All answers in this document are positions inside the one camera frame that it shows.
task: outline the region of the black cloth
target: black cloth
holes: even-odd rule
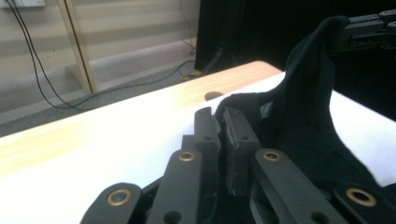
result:
[[[324,191],[357,183],[396,204],[346,148],[332,124],[329,104],[335,70],[326,43],[347,24],[347,17],[323,21],[291,52],[286,76],[276,88],[232,95],[220,103],[215,117],[222,119],[225,106],[243,111],[264,148],[286,153]]]

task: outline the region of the electrical cord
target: electrical cord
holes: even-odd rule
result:
[[[17,5],[16,5],[16,3],[15,3],[15,0],[6,0],[6,2],[8,3],[10,9],[12,10],[12,13],[14,14],[14,16],[15,16],[15,18],[16,18],[18,24],[20,25],[21,30],[22,30],[22,32],[23,32],[23,35],[24,35],[24,37],[25,37],[26,44],[27,44],[28,49],[29,49],[29,51],[30,51],[30,55],[31,55],[31,58],[32,58],[33,66],[34,66],[34,69],[35,69],[35,79],[36,79],[36,82],[37,82],[37,86],[38,86],[38,88],[39,88],[39,90],[40,90],[40,93],[41,93],[41,95],[43,96],[43,98],[45,99],[45,101],[46,101],[49,105],[51,105],[52,107],[54,107],[54,108],[58,108],[58,109],[69,109],[69,108],[74,108],[74,109],[76,109],[76,110],[81,110],[81,111],[90,110],[90,109],[85,109],[85,108],[78,108],[77,106],[84,104],[85,102],[91,100],[92,98],[95,98],[95,97],[97,97],[97,96],[100,96],[100,95],[103,95],[103,94],[106,94],[106,93],[109,93],[109,92],[113,92],[113,91],[118,91],[118,90],[123,90],[123,89],[134,88],[134,87],[139,87],[139,86],[144,86],[144,85],[149,85],[149,84],[157,83],[157,82],[159,82],[159,81],[162,81],[162,80],[165,80],[165,79],[171,77],[171,76],[172,76],[174,73],[176,73],[176,72],[178,72],[179,75],[180,75],[180,77],[181,77],[184,81],[186,81],[186,79],[184,78],[184,76],[183,76],[182,73],[180,72],[180,69],[181,69],[186,63],[195,62],[195,60],[186,61],[186,62],[182,63],[175,71],[173,71],[173,72],[170,73],[169,75],[167,75],[167,76],[165,76],[165,77],[162,77],[162,78],[159,78],[159,79],[157,79],[157,80],[150,81],[150,82],[146,82],[146,83],[141,83],[141,84],[134,84],[134,85],[131,85],[131,86],[119,87],[119,88],[115,88],[115,89],[111,89],[111,90],[107,90],[107,91],[101,91],[101,92],[99,92],[99,93],[94,93],[93,95],[89,96],[88,98],[86,98],[86,99],[84,99],[84,100],[82,100],[82,101],[80,101],[80,102],[78,102],[78,103],[76,103],[76,104],[74,104],[74,105],[71,105],[71,104],[67,103],[65,100],[63,100],[63,99],[60,97],[60,95],[57,93],[57,91],[56,91],[56,90],[54,89],[54,87],[52,86],[52,83],[50,82],[49,78],[47,77],[47,74],[46,74],[46,72],[45,72],[44,66],[42,65],[42,62],[41,62],[41,60],[39,59],[39,57],[38,57],[38,55],[37,55],[37,53],[36,53],[36,51],[35,51],[35,46],[34,46],[34,44],[33,44],[32,37],[30,36],[29,30],[28,30],[28,28],[27,28],[27,26],[26,26],[26,24],[25,24],[25,22],[24,22],[24,20],[23,20],[23,18],[22,18],[22,16],[21,16],[21,13],[20,13],[19,10],[18,10],[18,7],[17,7]],[[186,22],[186,23],[188,24],[188,26],[189,26],[189,29],[190,29],[190,38],[191,38],[191,43],[192,43],[191,27],[190,27],[190,24],[188,23],[186,17],[184,16],[184,13],[182,12],[182,9],[181,9],[181,0],[180,0],[180,13],[182,14],[182,16],[183,16],[185,22]],[[190,52],[190,54],[193,54],[193,51],[195,50],[195,47],[194,47],[193,45],[190,45],[190,44],[189,44],[189,46],[191,46],[191,52]],[[37,72],[37,66],[36,66],[36,63],[35,63],[35,58],[37,59],[39,65],[40,65],[40,68],[41,68],[41,70],[42,70],[42,72],[43,72],[43,75],[44,75],[45,79],[47,80],[47,82],[49,83],[49,85],[50,85],[52,91],[55,93],[55,95],[57,96],[57,98],[58,98],[60,101],[62,101],[65,105],[67,105],[66,107],[58,106],[58,105],[53,104],[53,103],[47,98],[47,96],[44,94],[44,92],[43,92],[43,90],[42,90],[42,88],[41,88],[41,84],[40,84],[40,82],[39,82],[38,72]]]

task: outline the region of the floor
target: floor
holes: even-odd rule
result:
[[[53,88],[63,100],[78,109],[51,107],[41,95],[34,75],[0,83],[0,136],[67,118],[150,91],[181,83],[193,71],[193,48],[177,41],[90,62],[98,92],[88,94],[67,68],[48,71]],[[59,107],[65,107],[39,76],[43,92]]]

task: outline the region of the gray carpet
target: gray carpet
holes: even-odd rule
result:
[[[32,115],[28,115],[21,119],[4,123],[1,125],[0,136],[27,130],[58,119],[74,116],[87,110],[95,109],[104,105],[110,105],[131,97],[138,96],[140,94],[176,85],[184,81],[181,76],[189,74],[191,71],[193,71],[193,67],[194,61],[186,61],[180,66],[166,69],[147,77],[141,77],[137,80],[119,85],[118,87],[106,91],[100,91],[94,95],[82,97],[69,102],[70,105],[78,104],[77,108],[79,109],[49,108]]]

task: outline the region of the brass grommet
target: brass grommet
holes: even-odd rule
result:
[[[280,154],[274,151],[266,151],[263,156],[268,161],[280,161],[281,159]]]
[[[195,155],[192,152],[181,152],[178,154],[178,159],[181,161],[193,161],[195,159]]]
[[[354,203],[366,207],[373,207],[376,205],[375,197],[362,189],[347,189],[346,196]]]
[[[120,206],[128,203],[132,198],[132,192],[128,189],[117,189],[107,196],[107,203],[111,206]]]

